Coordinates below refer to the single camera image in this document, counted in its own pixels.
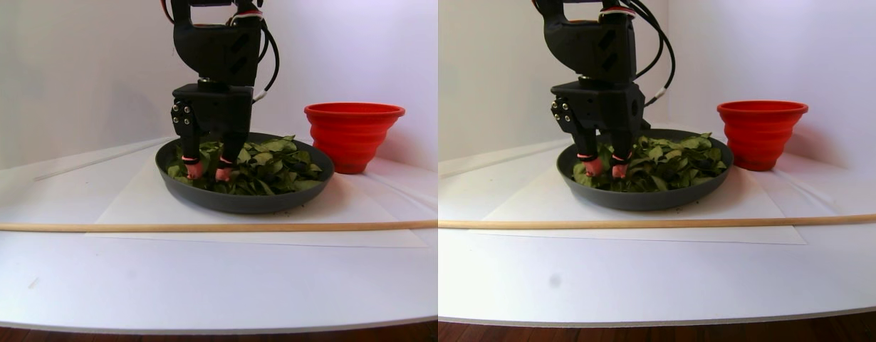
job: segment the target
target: white wall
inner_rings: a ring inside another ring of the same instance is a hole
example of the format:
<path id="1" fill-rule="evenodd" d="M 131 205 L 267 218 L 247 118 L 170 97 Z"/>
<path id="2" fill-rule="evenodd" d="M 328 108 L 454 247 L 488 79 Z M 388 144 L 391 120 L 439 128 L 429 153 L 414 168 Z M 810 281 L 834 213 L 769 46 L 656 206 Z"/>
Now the white wall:
<path id="1" fill-rule="evenodd" d="M 788 151 L 876 170 L 876 0 L 670 0 L 669 17 L 673 120 L 719 131 L 721 102 L 805 102 Z"/>
<path id="2" fill-rule="evenodd" d="M 308 136 L 315 102 L 403 105 L 379 156 L 435 170 L 435 1 L 266 2 L 283 66 L 256 130 Z M 265 58 L 259 85 L 270 71 Z M 155 1 L 0 0 L 0 169 L 172 136 L 171 92 L 195 78 Z"/>
<path id="3" fill-rule="evenodd" d="M 284 64 L 268 97 L 255 105 L 255 127 L 307 136 L 308 104 L 401 105 L 406 116 L 390 128 L 378 155 L 437 170 L 438 1 L 266 1 Z M 259 84 L 271 71 L 265 58 Z"/>
<path id="4" fill-rule="evenodd" d="M 646 4 L 666 29 L 668 1 Z M 600 4 L 569 4 L 571 19 L 594 19 Z M 546 48 L 542 17 L 529 0 L 441 0 L 441 160 L 568 138 L 549 113 L 554 85 L 576 81 Z M 635 23 L 639 70 L 657 52 L 657 34 Z M 639 79 L 652 97 L 669 75 L 669 58 Z M 667 119 L 668 98 L 647 108 L 648 120 Z"/>

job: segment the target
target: wooden stick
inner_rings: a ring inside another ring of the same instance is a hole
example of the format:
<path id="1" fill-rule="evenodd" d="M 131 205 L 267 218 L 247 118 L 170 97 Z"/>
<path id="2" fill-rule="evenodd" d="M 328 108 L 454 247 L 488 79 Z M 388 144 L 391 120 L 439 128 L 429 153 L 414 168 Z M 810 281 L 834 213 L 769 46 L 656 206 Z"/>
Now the wooden stick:
<path id="1" fill-rule="evenodd" d="M 558 221 L 558 222 L 483 222 L 447 221 L 438 226 L 451 229 L 555 230 L 555 229 L 634 229 L 634 228 L 720 228 L 763 227 L 773 225 L 872 224 L 876 214 L 789 217 L 773 219 L 633 219 L 632 221 Z"/>
<path id="2" fill-rule="evenodd" d="M 438 221 L 369 224 L 0 224 L 8 232 L 366 232 L 436 228 Z"/>

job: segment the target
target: spinach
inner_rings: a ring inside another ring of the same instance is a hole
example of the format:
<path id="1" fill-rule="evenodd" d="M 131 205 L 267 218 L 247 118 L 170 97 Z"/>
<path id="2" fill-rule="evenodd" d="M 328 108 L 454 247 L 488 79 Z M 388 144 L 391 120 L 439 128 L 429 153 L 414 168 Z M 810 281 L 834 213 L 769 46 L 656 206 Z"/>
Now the spinach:
<path id="1" fill-rule="evenodd" d="M 709 140 L 711 133 L 680 141 L 640 137 L 627 164 L 627 176 L 612 178 L 612 146 L 598 144 L 602 174 L 587 176 L 584 164 L 574 165 L 574 180 L 584 186 L 612 192 L 666 192 L 700 185 L 728 169 L 722 152 Z"/>
<path id="2" fill-rule="evenodd" d="M 180 147 L 177 149 L 175 161 L 167 166 L 167 174 L 186 185 L 229 195 L 282 195 L 320 185 L 321 168 L 311 162 L 308 151 L 298 150 L 293 138 L 286 136 L 259 144 L 245 143 L 242 151 L 239 151 L 239 159 L 236 160 L 229 182 L 215 180 L 222 147 L 219 141 L 201 143 L 200 159 L 204 173 L 200 179 L 187 178 L 188 170 L 182 162 Z"/>

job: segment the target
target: red bowl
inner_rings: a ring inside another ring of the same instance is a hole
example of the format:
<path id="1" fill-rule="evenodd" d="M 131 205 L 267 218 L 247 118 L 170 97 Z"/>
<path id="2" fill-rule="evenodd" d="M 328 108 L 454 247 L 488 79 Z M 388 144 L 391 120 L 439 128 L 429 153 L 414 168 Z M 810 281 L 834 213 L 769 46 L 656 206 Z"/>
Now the red bowl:
<path id="1" fill-rule="evenodd" d="M 728 146 L 735 165 L 747 170 L 770 170 L 793 137 L 808 105 L 789 101 L 737 101 L 717 106 L 726 124 Z"/>
<path id="2" fill-rule="evenodd" d="M 387 131 L 406 113 L 396 105 L 320 103 L 305 107 L 314 147 L 333 160 L 338 173 L 364 172 Z"/>

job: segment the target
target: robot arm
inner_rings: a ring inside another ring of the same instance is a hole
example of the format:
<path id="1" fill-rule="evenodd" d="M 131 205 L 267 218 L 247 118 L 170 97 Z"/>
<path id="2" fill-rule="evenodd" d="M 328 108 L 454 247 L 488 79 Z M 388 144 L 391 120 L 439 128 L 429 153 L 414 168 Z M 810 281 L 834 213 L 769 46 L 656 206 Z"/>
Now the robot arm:
<path id="1" fill-rule="evenodd" d="M 565 17 L 565 3 L 600 2 L 603 10 L 598 20 Z M 650 128 L 643 120 L 646 98 L 634 83 L 637 59 L 632 20 L 641 14 L 631 1 L 623 2 L 630 7 L 621 6 L 620 0 L 533 0 L 545 22 L 549 51 L 579 75 L 578 81 L 552 88 L 556 96 L 552 114 L 561 130 L 573 137 L 578 159 L 592 176 L 603 172 L 597 130 L 610 135 L 615 150 L 612 176 L 622 178 L 637 133 Z"/>
<path id="2" fill-rule="evenodd" d="M 194 25 L 192 6 L 229 6 L 236 13 L 224 25 Z M 252 105 L 276 80 L 279 51 L 270 35 L 263 13 L 252 0 L 172 0 L 175 50 L 179 58 L 198 74 L 197 83 L 173 91 L 171 116 L 182 143 L 188 178 L 204 173 L 200 160 L 201 137 L 213 133 L 223 142 L 216 180 L 226 182 L 245 144 L 251 126 Z M 276 70 L 268 85 L 255 94 L 261 33 L 265 52 L 268 43 L 276 58 Z"/>

